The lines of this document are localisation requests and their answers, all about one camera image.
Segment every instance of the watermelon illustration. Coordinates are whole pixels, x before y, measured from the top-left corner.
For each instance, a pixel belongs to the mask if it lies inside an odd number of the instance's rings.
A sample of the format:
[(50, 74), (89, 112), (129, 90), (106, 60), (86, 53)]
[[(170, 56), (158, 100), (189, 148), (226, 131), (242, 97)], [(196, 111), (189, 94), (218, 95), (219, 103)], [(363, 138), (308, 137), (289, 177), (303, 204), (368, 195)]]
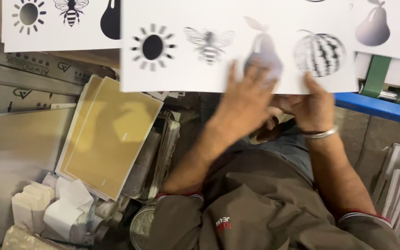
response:
[(294, 51), (296, 66), (300, 71), (309, 71), (314, 77), (326, 77), (341, 69), (347, 52), (337, 37), (300, 31), (309, 33), (297, 43)]

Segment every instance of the embroidered logo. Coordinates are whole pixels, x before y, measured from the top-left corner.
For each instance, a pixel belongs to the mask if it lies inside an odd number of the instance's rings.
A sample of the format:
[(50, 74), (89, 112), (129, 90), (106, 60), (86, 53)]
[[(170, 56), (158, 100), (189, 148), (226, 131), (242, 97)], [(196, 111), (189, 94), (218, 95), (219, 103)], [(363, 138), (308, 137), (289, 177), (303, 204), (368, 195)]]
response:
[(216, 222), (217, 232), (221, 232), (224, 229), (232, 229), (231, 221), (229, 217), (223, 217)]

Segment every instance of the jacket sleeve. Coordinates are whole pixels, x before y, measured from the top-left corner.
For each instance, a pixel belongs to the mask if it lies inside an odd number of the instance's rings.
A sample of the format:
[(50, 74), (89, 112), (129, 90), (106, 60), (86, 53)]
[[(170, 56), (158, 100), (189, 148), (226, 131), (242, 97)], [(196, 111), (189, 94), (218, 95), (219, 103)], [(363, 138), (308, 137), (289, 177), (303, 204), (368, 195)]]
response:
[(197, 248), (202, 206), (203, 197), (199, 194), (159, 196), (147, 249)]
[(375, 250), (400, 250), (399, 239), (386, 219), (365, 213), (348, 213), (338, 220), (337, 226)]

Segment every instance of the yellow printed sheet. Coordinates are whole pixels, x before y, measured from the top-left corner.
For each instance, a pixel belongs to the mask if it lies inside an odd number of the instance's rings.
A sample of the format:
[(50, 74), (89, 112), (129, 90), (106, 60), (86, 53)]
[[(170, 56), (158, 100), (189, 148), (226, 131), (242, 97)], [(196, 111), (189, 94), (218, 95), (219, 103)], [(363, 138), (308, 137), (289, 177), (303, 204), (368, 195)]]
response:
[(163, 103), (122, 93), (119, 82), (92, 76), (78, 103), (56, 172), (116, 200)]

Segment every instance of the blue metal frame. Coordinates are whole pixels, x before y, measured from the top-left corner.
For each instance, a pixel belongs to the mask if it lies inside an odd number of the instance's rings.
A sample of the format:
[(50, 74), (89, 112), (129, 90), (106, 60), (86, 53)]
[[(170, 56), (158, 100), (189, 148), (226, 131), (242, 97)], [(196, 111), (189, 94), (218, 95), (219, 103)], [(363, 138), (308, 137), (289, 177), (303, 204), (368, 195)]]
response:
[(336, 106), (400, 122), (400, 105), (355, 93), (336, 93)]

